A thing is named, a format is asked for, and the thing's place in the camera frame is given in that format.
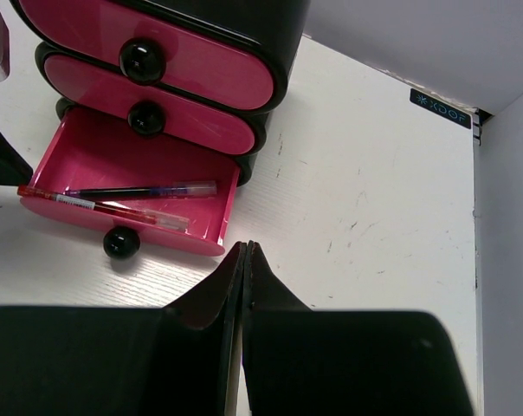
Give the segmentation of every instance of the black drawer knob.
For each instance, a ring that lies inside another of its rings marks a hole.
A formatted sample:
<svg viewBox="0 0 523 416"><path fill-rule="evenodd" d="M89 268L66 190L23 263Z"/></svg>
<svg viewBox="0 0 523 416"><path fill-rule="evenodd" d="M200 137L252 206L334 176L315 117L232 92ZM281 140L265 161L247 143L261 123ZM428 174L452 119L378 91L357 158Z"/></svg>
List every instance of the black drawer knob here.
<svg viewBox="0 0 523 416"><path fill-rule="evenodd" d="M134 256L140 248L140 238L135 230L115 227L104 237L104 251L115 260L126 260Z"/></svg>
<svg viewBox="0 0 523 416"><path fill-rule="evenodd" d="M133 82L139 85L152 85L164 76L165 57L155 42L132 39L119 53L119 67Z"/></svg>
<svg viewBox="0 0 523 416"><path fill-rule="evenodd" d="M136 133L152 137L164 131L165 113L155 102L141 101L132 106L127 121Z"/></svg>

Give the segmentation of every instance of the pink drawer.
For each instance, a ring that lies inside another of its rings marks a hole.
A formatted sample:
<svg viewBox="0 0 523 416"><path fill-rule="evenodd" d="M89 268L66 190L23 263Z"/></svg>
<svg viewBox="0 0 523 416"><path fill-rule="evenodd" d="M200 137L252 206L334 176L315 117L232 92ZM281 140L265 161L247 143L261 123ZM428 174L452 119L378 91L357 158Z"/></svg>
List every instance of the pink drawer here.
<svg viewBox="0 0 523 416"><path fill-rule="evenodd" d="M22 198L44 217L107 232L115 226L135 230L145 243L206 256L224 253L223 238L241 168L230 157L171 137L144 140L123 120L82 107L69 109L29 185L49 192L215 180L209 198L120 201L127 208L153 210L188 220L174 231L104 212L40 198Z"/></svg>
<svg viewBox="0 0 523 416"><path fill-rule="evenodd" d="M133 39L158 45L161 82L219 102L253 110L274 93L268 67L256 56L110 0L19 0L42 36L65 49L119 66Z"/></svg>
<svg viewBox="0 0 523 416"><path fill-rule="evenodd" d="M154 103L163 133L218 152L240 155L263 141L240 117L155 87L143 87L107 69L59 53L48 55L43 72L60 94L83 106L121 119L132 118L140 103Z"/></svg>

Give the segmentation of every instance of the white desk surface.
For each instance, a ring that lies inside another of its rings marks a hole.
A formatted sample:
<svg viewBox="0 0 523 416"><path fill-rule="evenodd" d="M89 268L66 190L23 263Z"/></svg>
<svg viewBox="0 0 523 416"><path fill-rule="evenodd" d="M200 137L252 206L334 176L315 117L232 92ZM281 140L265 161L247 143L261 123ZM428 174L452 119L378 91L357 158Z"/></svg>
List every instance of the white desk surface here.
<svg viewBox="0 0 523 416"><path fill-rule="evenodd" d="M11 75L0 83L0 130L36 167L59 96L36 69L38 38L1 3ZM275 274L316 309L433 313L479 402L472 134L409 96L402 82L303 39L225 246L260 242ZM38 217L0 187L0 304L162 306L220 261L146 245L113 263L102 237ZM241 394L238 414L247 412Z"/></svg>

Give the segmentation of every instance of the white wall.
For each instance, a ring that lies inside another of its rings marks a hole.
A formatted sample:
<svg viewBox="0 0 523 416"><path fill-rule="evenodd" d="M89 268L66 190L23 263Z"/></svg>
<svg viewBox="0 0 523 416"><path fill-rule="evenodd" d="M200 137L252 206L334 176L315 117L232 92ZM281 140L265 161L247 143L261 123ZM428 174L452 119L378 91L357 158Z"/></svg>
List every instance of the white wall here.
<svg viewBox="0 0 523 416"><path fill-rule="evenodd" d="M523 416L523 96L476 155L485 414Z"/></svg>
<svg viewBox="0 0 523 416"><path fill-rule="evenodd" d="M523 0L312 0L306 32L492 114L523 94Z"/></svg>

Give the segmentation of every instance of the label sticker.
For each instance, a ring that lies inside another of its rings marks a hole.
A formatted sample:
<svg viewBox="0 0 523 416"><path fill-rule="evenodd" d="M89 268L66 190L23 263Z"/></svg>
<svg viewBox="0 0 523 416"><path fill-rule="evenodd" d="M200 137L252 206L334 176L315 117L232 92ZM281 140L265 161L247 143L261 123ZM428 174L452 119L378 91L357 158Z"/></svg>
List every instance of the label sticker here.
<svg viewBox="0 0 523 416"><path fill-rule="evenodd" d="M95 202L86 201L84 199L68 197L67 195L56 195L55 200L57 202L62 202L63 204L76 205L81 208L87 208L88 210L93 210L94 207L96 206Z"/></svg>
<svg viewBox="0 0 523 416"><path fill-rule="evenodd" d="M471 128L471 114L464 113L456 108L449 106L447 103L430 97L416 89L411 89L410 101L419 107L423 107L445 119L453 121L460 126Z"/></svg>

